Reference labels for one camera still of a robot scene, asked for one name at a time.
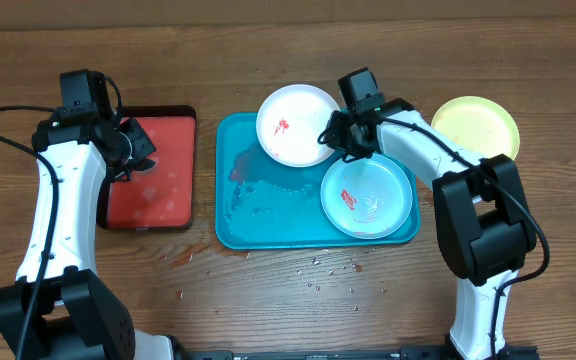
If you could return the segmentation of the dark green sponge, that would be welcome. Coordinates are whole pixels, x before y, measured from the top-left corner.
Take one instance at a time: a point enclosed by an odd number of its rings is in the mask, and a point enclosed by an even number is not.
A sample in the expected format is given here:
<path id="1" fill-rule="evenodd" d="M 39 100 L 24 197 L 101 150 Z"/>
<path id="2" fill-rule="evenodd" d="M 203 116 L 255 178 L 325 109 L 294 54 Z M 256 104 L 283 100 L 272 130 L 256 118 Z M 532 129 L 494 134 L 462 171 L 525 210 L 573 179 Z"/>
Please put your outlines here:
<path id="1" fill-rule="evenodd" d="M 153 168 L 156 162 L 149 158 L 144 158 L 140 161 L 132 159 L 128 162 L 129 169 L 131 171 L 143 172 Z"/>

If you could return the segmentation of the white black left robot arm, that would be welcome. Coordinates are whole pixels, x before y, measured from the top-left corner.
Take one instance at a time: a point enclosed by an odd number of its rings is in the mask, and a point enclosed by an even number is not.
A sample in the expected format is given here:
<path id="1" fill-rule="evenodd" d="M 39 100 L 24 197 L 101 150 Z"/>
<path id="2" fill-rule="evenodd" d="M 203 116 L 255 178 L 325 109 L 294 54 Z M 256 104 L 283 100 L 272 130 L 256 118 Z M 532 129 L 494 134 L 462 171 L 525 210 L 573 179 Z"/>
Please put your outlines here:
<path id="1" fill-rule="evenodd" d="M 27 153 L 39 191 L 30 243 L 13 285 L 0 288 L 0 333 L 19 359 L 185 359 L 170 335 L 137 330 L 96 271 L 103 188 L 128 179 L 155 150 L 134 118 L 60 107 Z"/>

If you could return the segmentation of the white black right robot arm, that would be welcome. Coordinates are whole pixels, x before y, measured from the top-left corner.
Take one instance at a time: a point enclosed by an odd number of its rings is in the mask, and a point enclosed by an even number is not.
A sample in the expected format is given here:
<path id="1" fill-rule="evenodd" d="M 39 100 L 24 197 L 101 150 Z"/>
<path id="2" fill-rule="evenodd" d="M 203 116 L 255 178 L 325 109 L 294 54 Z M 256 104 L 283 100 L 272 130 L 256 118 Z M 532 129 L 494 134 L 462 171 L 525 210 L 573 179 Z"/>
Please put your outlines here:
<path id="1" fill-rule="evenodd" d="M 449 340 L 459 359 L 501 359 L 512 285 L 540 231 L 516 164 L 460 147 L 396 99 L 373 109 L 335 110 L 318 141 L 347 162 L 381 154 L 412 171 L 433 193 L 441 255 L 458 279 Z"/>

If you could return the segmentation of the white plate with red stain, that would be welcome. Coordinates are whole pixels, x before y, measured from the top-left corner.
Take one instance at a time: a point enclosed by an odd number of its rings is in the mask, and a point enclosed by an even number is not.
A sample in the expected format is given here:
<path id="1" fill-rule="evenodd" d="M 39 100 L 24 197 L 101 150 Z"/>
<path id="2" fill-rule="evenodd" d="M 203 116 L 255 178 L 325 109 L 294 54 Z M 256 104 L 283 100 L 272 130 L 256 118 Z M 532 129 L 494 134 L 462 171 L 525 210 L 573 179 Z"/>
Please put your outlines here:
<path id="1" fill-rule="evenodd" d="M 264 151 L 290 167 L 310 167 L 334 150 L 318 143 L 337 102 L 312 85 L 294 84 L 270 94 L 257 112 L 256 134 Z"/>

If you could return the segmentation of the yellow-green plate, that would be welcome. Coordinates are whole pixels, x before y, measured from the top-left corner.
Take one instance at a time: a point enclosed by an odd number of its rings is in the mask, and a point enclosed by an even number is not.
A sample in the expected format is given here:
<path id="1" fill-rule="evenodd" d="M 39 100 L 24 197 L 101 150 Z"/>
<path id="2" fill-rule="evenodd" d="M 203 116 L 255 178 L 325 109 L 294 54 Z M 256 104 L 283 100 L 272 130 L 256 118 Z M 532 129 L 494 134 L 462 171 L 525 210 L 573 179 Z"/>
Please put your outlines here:
<path id="1" fill-rule="evenodd" d="M 510 113 L 492 100 L 462 96 L 443 104 L 431 126 L 454 143 L 487 158 L 504 154 L 515 159 L 520 135 Z"/>

